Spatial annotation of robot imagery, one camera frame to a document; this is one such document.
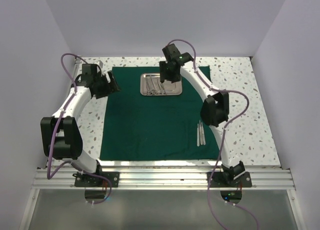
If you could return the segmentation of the steel scalpel handle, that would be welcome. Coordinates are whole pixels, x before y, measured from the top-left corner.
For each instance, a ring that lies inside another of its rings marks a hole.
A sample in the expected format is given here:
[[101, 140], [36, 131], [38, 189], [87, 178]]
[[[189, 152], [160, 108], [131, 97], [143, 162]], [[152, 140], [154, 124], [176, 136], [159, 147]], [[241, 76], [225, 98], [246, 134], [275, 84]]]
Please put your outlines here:
[[199, 131], [199, 143], [200, 145], [203, 145], [203, 133], [202, 133], [202, 124], [201, 122], [198, 125], [198, 131]]
[[203, 137], [203, 145], [206, 144], [206, 138], [205, 138], [205, 131], [204, 131], [204, 126], [203, 126], [203, 123], [201, 122], [201, 125], [202, 125], [202, 137]]
[[197, 147], [200, 146], [200, 125], [199, 125], [199, 123], [197, 124], [197, 128], [196, 128], [196, 145], [197, 145]]

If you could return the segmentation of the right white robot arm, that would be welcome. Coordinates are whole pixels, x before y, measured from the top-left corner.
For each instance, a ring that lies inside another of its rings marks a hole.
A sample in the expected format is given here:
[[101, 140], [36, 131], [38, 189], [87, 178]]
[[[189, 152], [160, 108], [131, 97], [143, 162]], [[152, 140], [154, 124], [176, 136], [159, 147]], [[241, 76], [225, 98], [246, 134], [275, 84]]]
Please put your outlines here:
[[236, 185], [245, 173], [243, 162], [232, 155], [226, 137], [226, 128], [219, 129], [219, 125], [228, 125], [230, 105], [229, 91], [215, 87], [196, 64], [196, 56], [181, 53], [173, 42], [169, 42], [163, 49], [165, 60], [159, 63], [160, 81], [172, 83], [185, 78], [196, 90], [202, 100], [200, 117], [208, 126], [219, 145], [218, 159], [221, 160], [222, 176], [228, 186]]

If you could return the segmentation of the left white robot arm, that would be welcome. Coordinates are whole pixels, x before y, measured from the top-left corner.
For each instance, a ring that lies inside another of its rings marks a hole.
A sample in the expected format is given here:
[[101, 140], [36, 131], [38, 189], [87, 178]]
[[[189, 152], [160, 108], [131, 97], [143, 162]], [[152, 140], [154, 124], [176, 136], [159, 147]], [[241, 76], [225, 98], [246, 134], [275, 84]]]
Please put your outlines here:
[[103, 73], [102, 66], [101, 61], [82, 64], [82, 72], [75, 78], [62, 106], [51, 117], [44, 117], [40, 121], [48, 168], [51, 168], [53, 160], [69, 163], [87, 172], [86, 180], [92, 186], [101, 185], [104, 174], [97, 170], [98, 161], [84, 151], [77, 120], [91, 99], [106, 98], [120, 91], [112, 71]]

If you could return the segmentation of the green surgical cloth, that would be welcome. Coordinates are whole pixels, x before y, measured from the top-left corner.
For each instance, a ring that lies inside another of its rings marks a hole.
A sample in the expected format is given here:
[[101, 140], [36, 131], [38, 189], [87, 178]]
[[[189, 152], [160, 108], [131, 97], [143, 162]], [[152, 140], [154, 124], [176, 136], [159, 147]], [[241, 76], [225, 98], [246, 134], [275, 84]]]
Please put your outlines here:
[[188, 80], [176, 96], [143, 96], [141, 75], [158, 67], [114, 67], [119, 92], [107, 98], [100, 159], [158, 161], [216, 159], [219, 145], [209, 127], [197, 146], [202, 100]]

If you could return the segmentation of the steel forceps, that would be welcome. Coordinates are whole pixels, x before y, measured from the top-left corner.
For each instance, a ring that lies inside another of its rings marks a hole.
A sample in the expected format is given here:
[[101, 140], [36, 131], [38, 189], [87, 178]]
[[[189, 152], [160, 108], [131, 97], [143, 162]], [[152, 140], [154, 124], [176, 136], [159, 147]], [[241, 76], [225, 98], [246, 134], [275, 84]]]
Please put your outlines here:
[[160, 82], [159, 78], [156, 78], [156, 83], [157, 83], [157, 86], [159, 88], [159, 91], [162, 95], [166, 95], [166, 91], [165, 91], [165, 88], [164, 86], [162, 85], [162, 83]]

